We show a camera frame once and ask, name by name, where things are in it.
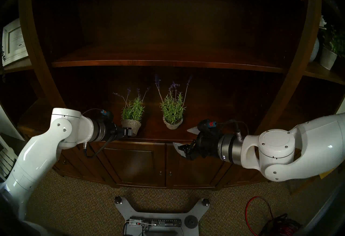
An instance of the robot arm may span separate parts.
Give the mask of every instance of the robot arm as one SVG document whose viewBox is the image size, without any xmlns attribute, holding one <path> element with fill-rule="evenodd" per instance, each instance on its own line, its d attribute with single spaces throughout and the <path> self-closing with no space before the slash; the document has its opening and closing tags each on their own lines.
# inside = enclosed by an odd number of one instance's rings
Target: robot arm
<svg viewBox="0 0 345 236">
<path fill-rule="evenodd" d="M 248 135 L 243 141 L 238 135 L 222 134 L 214 126 L 205 126 L 211 123 L 199 123 L 196 141 L 179 146 L 177 151 L 189 160 L 199 155 L 215 156 L 254 168 L 271 181 L 315 176 L 335 168 L 345 158 L 345 113 L 321 117 L 291 131 L 274 129 L 259 136 Z M 301 149 L 301 157 L 293 161 L 295 148 Z"/>
<path fill-rule="evenodd" d="M 50 128 L 32 137 L 18 156 L 0 192 L 12 205 L 20 220 L 25 219 L 26 204 L 38 183 L 59 159 L 62 149 L 79 143 L 115 140 L 132 135 L 131 129 L 117 127 L 106 111 L 102 119 L 92 120 L 79 111 L 54 108 Z"/>
</svg>

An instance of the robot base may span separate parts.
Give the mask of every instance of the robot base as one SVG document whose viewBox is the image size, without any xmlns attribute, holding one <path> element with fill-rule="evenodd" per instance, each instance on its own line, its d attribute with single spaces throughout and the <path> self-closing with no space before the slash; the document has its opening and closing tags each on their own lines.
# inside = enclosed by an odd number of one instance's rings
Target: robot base
<svg viewBox="0 0 345 236">
<path fill-rule="evenodd" d="M 198 223 L 209 209 L 210 202 L 200 199 L 188 213 L 177 214 L 137 212 L 126 198 L 119 196 L 115 197 L 115 205 L 127 221 L 124 235 L 141 235 L 144 230 L 145 236 L 199 236 Z"/>
</svg>

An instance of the white planter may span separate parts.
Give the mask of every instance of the white planter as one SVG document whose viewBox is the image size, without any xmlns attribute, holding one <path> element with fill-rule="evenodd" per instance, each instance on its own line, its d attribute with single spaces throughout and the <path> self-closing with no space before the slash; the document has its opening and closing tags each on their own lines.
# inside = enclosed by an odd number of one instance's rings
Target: white planter
<svg viewBox="0 0 345 236">
<path fill-rule="evenodd" d="M 319 39 L 316 38 L 312 54 L 310 55 L 310 60 L 309 60 L 310 63 L 315 60 L 317 52 L 319 51 L 319 46 L 320 46 Z"/>
<path fill-rule="evenodd" d="M 125 120 L 121 120 L 121 125 L 122 127 L 130 127 L 132 129 L 133 137 L 135 137 L 142 124 L 136 120 L 125 119 Z"/>
<path fill-rule="evenodd" d="M 330 70 L 335 62 L 335 59 L 337 59 L 337 55 L 334 52 L 323 47 L 320 64 L 327 70 Z"/>
<path fill-rule="evenodd" d="M 166 122 L 166 121 L 165 121 L 165 117 L 163 116 L 163 122 L 167 125 L 167 128 L 168 128 L 168 129 L 170 129 L 170 130 L 175 130 L 175 129 L 178 128 L 178 126 L 179 126 L 180 124 L 182 124 L 183 118 L 181 118 L 181 120 L 180 120 L 178 123 L 176 123 L 175 125 L 172 125 L 172 124 L 169 124 L 168 122 Z"/>
</svg>

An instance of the cabinet door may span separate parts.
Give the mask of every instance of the cabinet door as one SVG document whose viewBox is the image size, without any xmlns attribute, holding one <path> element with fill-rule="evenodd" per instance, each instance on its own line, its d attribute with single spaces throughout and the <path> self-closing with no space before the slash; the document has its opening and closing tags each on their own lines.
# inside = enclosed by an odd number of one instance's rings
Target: cabinet door
<svg viewBox="0 0 345 236">
<path fill-rule="evenodd" d="M 91 143 L 97 152 L 104 142 Z M 111 142 L 98 155 L 116 184 L 165 187 L 165 144 Z"/>
<path fill-rule="evenodd" d="M 198 157 L 189 161 L 178 154 L 173 144 L 167 144 L 168 188 L 215 187 L 229 167 L 230 163 L 214 157 Z"/>
<path fill-rule="evenodd" d="M 62 176 L 81 178 L 79 171 L 76 170 L 76 168 L 63 154 L 60 155 L 60 158 L 55 163 L 54 167 L 58 169 L 58 173 Z"/>
<path fill-rule="evenodd" d="M 267 179 L 256 169 L 247 169 L 233 164 L 224 176 L 224 187 L 246 185 L 255 182 L 267 181 Z"/>
<path fill-rule="evenodd" d="M 62 154 L 80 173 L 82 179 L 108 184 L 110 186 L 116 185 L 98 157 L 85 157 L 82 144 L 78 144 L 76 147 L 70 149 L 62 150 Z M 92 156 L 93 154 L 93 150 L 88 148 L 87 155 Z"/>
</svg>

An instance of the framed certificate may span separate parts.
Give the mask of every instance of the framed certificate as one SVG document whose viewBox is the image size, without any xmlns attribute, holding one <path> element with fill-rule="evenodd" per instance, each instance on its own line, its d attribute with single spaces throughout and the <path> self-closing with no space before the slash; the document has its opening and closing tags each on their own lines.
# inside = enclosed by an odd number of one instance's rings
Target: framed certificate
<svg viewBox="0 0 345 236">
<path fill-rule="evenodd" d="M 2 50 L 5 60 L 2 64 L 8 65 L 28 56 L 19 18 L 6 25 L 2 31 Z"/>
</svg>

